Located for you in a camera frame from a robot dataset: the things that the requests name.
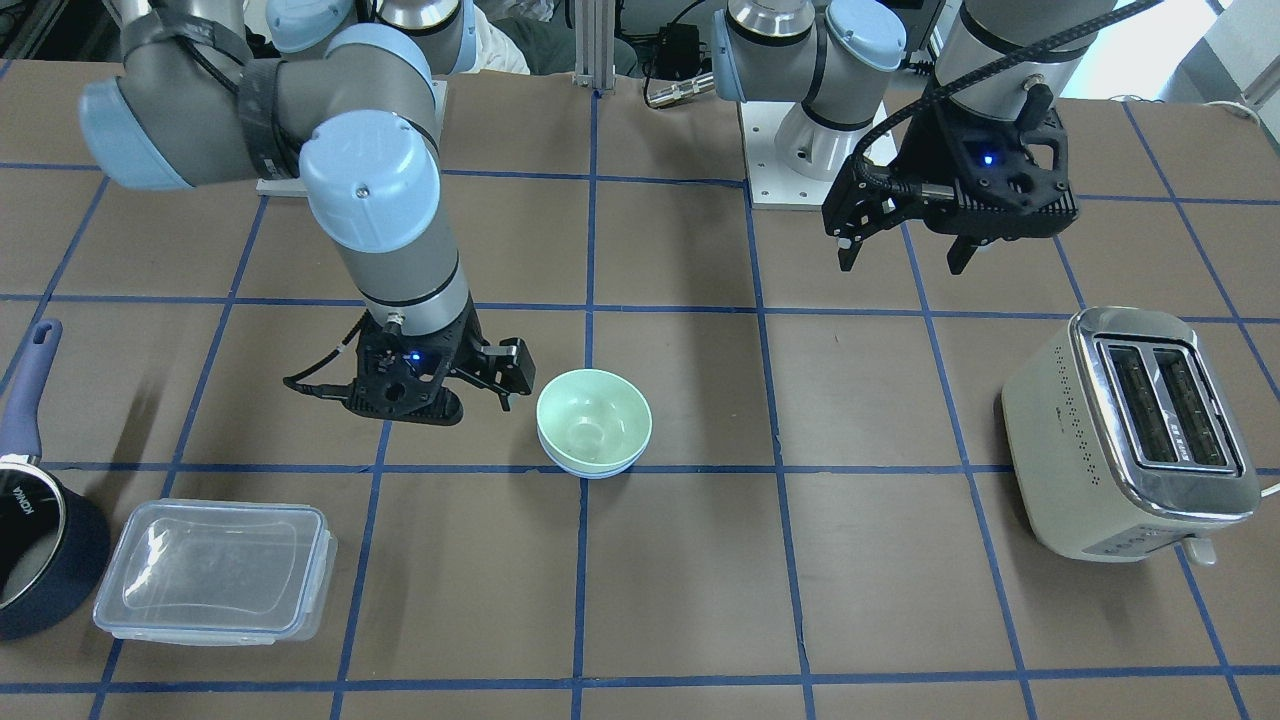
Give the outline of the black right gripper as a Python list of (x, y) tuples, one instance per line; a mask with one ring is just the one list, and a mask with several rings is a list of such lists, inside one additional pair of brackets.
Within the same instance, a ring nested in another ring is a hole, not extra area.
[(467, 305), (443, 329), (419, 336), (381, 328), (364, 313), (357, 324), (356, 375), (346, 409), (360, 416), (452, 427), (465, 409), (445, 386), (456, 378), (497, 395), (503, 413), (513, 396), (530, 396), (536, 364), (524, 338), (485, 345), (477, 311)]

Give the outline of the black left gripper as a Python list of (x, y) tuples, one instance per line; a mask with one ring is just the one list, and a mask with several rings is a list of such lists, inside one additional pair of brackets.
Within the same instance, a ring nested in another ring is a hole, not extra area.
[(908, 123), (884, 167), (852, 158), (822, 204), (826, 233), (850, 272), (864, 242), (906, 220), (956, 236), (946, 261), (961, 275), (983, 241), (1048, 238), (1080, 214), (1068, 177), (1068, 135), (1050, 100), (1025, 100), (1012, 120), (979, 117), (950, 100)]

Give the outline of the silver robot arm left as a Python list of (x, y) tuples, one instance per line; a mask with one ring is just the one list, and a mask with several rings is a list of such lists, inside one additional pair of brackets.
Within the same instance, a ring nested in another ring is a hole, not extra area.
[(786, 102), (781, 149), (829, 182), (826, 232), (849, 272), (864, 242), (919, 220), (960, 274), (997, 240), (1048, 238), (1080, 209), (1056, 109), (1114, 1), (965, 1), (920, 97), (877, 120), (908, 28), (881, 1), (727, 1), (713, 17), (716, 92)]

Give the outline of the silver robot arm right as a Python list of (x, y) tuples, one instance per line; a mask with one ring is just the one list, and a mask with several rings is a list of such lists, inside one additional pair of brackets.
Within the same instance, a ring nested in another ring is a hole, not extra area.
[(364, 299), (343, 338), (355, 378), (297, 393), (361, 416), (451, 427), (449, 378), (527, 396), (520, 338), (484, 338), (442, 197), (435, 73), (476, 70), (492, 46), (471, 1), (270, 1), (275, 58), (250, 46), (239, 1), (122, 1), (124, 73), (91, 83), (79, 126), (131, 190), (298, 179)]

